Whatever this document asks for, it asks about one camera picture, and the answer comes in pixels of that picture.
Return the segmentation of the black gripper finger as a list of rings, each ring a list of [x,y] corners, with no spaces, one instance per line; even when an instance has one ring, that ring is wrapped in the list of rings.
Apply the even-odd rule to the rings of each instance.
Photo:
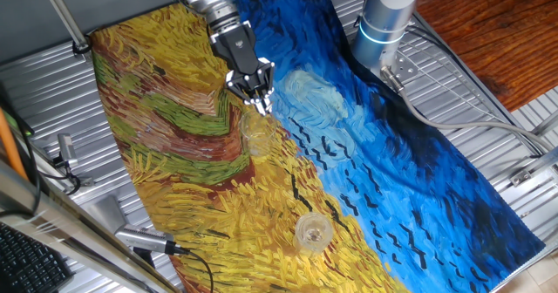
[[[256,76],[259,84],[255,88],[257,94],[255,108],[258,112],[271,112],[272,105],[269,98],[274,92],[275,63],[270,62],[266,58],[258,58],[258,61],[259,65]]]
[[[245,105],[253,106],[261,115],[267,114],[267,78],[263,71],[251,75],[229,71],[225,86]]]

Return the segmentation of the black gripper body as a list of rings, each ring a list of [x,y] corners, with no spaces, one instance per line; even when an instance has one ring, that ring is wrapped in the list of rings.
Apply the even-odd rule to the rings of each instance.
[[[229,69],[226,79],[256,75],[260,61],[255,54],[255,33],[249,21],[229,26],[209,39],[214,55],[226,61]]]

